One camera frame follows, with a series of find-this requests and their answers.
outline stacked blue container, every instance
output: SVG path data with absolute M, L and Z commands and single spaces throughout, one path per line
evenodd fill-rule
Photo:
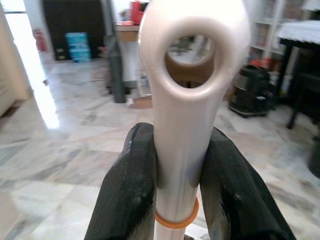
M 91 61 L 91 52 L 86 32 L 68 32 L 65 34 L 69 53 L 75 63 Z

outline white cabinet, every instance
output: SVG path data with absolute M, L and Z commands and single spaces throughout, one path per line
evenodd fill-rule
M 284 47 L 278 43 L 277 31 L 282 23 L 299 21 L 302 18 L 305 0 L 245 1 L 252 33 L 249 60 L 272 59 L 280 63 Z
M 0 116 L 4 114 L 8 108 L 14 103 L 15 96 L 12 92 L 5 73 L 0 66 Z

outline orange rubber ring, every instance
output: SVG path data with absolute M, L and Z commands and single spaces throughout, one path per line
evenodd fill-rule
M 191 224 L 197 217 L 199 210 L 199 201 L 198 198 L 195 198 L 194 202 L 194 208 L 191 213 L 191 215 L 184 221 L 181 222 L 171 222 L 164 220 L 158 213 L 157 211 L 155 212 L 155 219 L 160 223 L 162 226 L 169 228 L 169 229 L 185 229 L 189 224 Z

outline marble floor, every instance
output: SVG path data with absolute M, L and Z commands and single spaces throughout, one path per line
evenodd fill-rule
M 153 122 L 151 109 L 115 104 L 101 81 L 103 61 L 52 63 L 48 86 L 10 117 L 0 118 L 0 193 L 17 212 L 5 240 L 83 239 L 101 182 L 129 129 Z M 215 126 L 259 172 L 298 240 L 320 239 L 320 179 L 307 168 L 317 128 L 278 106 L 267 117 L 243 119 L 223 102 Z M 187 229 L 208 240 L 203 213 Z

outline red fire extinguisher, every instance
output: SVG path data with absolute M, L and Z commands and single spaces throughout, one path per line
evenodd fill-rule
M 47 50 L 47 45 L 45 41 L 45 37 L 43 32 L 40 29 L 35 29 L 32 31 L 33 37 L 35 39 L 36 48 L 40 52 L 44 52 Z

